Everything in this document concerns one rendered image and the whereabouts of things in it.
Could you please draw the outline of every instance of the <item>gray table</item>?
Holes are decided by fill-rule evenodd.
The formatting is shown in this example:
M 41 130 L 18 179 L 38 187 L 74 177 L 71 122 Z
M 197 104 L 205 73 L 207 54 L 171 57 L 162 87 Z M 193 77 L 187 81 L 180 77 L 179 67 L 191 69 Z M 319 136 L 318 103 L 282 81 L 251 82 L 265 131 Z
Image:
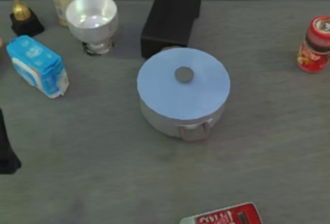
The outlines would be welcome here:
M 114 51 L 91 58 L 28 2 L 46 27 L 36 39 L 62 55 L 70 88 L 48 99 L 0 60 L 0 106 L 23 162 L 0 176 L 1 224 L 170 224 L 252 201 L 267 224 L 328 223 L 330 72 L 309 75 L 295 56 L 328 2 L 203 2 L 190 45 L 222 61 L 232 80 L 207 142 L 152 129 L 139 110 L 139 35 L 151 2 L 118 2 Z M 14 37 L 0 3 L 1 36 Z

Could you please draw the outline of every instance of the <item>blue package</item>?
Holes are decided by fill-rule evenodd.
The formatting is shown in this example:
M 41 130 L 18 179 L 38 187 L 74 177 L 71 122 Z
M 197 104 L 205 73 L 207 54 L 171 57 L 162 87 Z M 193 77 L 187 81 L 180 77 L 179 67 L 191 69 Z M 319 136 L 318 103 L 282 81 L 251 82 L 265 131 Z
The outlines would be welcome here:
M 11 40 L 7 52 L 18 74 L 30 85 L 49 98 L 64 95 L 69 80 L 59 55 L 26 35 Z

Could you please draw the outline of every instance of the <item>cooking pot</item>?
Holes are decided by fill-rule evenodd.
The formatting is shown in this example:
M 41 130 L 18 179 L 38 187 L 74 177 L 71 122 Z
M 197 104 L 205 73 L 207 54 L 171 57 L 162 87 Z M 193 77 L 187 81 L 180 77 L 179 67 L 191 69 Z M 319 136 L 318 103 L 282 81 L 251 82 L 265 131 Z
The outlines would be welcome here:
M 230 79 L 212 55 L 197 49 L 172 48 L 144 63 L 137 86 L 148 122 L 166 135 L 190 142 L 210 136 L 224 110 Z

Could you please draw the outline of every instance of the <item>blue lid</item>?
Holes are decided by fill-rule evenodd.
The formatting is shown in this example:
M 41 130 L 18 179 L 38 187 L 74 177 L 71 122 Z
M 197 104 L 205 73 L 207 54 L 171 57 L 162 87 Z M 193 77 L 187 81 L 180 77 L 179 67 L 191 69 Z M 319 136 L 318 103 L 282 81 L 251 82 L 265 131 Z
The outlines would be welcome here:
M 230 91 L 229 75 L 222 63 L 191 48 L 153 55 L 140 69 L 137 85 L 149 108 L 181 120 L 212 114 L 225 103 Z
M 40 73 L 47 71 L 61 60 L 59 55 L 26 35 L 10 41 L 7 45 L 7 51 L 11 57 L 17 57 Z

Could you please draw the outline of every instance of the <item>pot lid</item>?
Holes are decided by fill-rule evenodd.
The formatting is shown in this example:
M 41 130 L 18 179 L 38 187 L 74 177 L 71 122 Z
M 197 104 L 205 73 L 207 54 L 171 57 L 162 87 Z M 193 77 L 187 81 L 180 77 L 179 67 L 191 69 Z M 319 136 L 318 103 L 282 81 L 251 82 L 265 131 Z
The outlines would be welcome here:
M 138 92 L 156 113 L 174 119 L 212 114 L 230 91 L 227 70 L 215 57 L 191 48 L 161 51 L 139 71 Z

